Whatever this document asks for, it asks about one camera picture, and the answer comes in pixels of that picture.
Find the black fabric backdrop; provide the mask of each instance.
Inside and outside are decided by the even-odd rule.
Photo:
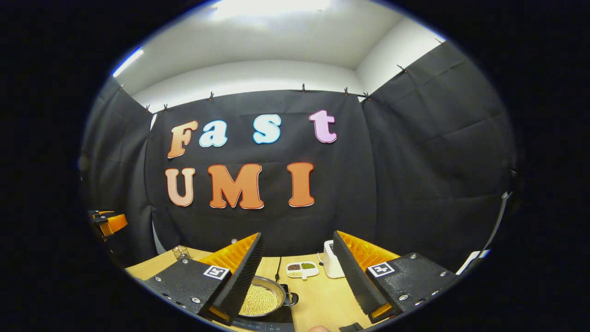
[[[506,110],[448,42],[363,101],[377,180],[375,243],[452,271],[491,235],[515,163]]]
[[[91,208],[127,215],[130,261],[156,255],[152,221],[165,249],[182,244],[215,251],[255,232],[267,256],[322,251],[342,230],[399,255],[419,252],[456,271],[481,249],[496,221],[515,163],[506,110],[493,87],[458,49],[445,42],[371,95],[265,91],[198,100],[146,113],[109,80],[92,110],[83,144],[84,191]],[[326,110],[336,142],[323,144],[308,116]],[[281,117],[273,144],[256,144],[253,120]],[[171,129],[192,120],[198,128],[183,156],[169,160]],[[222,147],[198,139],[210,121],[228,128]],[[287,165],[311,162],[310,207],[293,208]],[[214,209],[207,168],[225,165],[235,180],[244,164],[260,164],[261,210]],[[195,197],[174,205],[165,170],[192,167]],[[184,195],[183,176],[177,178]]]
[[[128,225],[116,233],[132,265],[157,255],[146,198],[145,148],[152,114],[110,77],[97,96],[84,132],[79,166],[88,209],[124,213]]]
[[[324,144],[315,136],[309,115],[326,110],[335,118],[330,132],[337,140]],[[256,144],[253,121],[262,114],[281,117],[279,139]],[[196,120],[185,153],[169,160],[171,129]],[[227,123],[227,142],[203,148],[198,139],[210,121]],[[322,251],[332,232],[342,230],[369,241],[375,239],[375,167],[369,134],[356,96],[344,93],[265,91],[215,97],[159,112],[150,133],[146,154],[146,184],[153,222],[162,246],[182,244],[215,251],[255,232],[265,237],[265,255],[304,255]],[[287,165],[310,162],[310,193],[315,203],[290,207],[291,174]],[[214,209],[211,176],[207,168],[221,164],[235,180],[244,164],[259,164],[259,210],[229,206]],[[165,170],[192,167],[194,200],[188,207],[168,197]],[[178,194],[185,194],[184,176],[177,177]]]

